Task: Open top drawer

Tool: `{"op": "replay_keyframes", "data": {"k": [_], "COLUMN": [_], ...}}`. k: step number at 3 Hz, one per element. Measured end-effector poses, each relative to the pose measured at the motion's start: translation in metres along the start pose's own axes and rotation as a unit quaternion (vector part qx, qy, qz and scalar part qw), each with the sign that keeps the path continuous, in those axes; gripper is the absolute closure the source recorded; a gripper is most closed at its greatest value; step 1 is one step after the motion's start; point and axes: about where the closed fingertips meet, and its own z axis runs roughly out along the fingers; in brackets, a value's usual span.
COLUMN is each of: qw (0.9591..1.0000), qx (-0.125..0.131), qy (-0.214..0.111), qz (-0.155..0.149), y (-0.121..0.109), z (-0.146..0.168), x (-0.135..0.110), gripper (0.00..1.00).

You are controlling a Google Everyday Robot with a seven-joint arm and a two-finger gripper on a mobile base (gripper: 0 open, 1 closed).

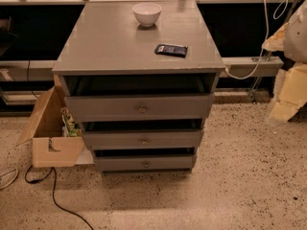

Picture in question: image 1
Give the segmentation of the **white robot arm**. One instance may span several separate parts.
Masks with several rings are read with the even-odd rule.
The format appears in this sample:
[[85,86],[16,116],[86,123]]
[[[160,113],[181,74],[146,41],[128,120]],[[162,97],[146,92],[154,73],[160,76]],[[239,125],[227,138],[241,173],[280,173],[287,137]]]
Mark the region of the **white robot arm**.
[[267,122],[277,126],[287,123],[307,104],[307,1],[262,44],[262,48],[283,52],[295,63],[288,71],[279,70],[275,79]]

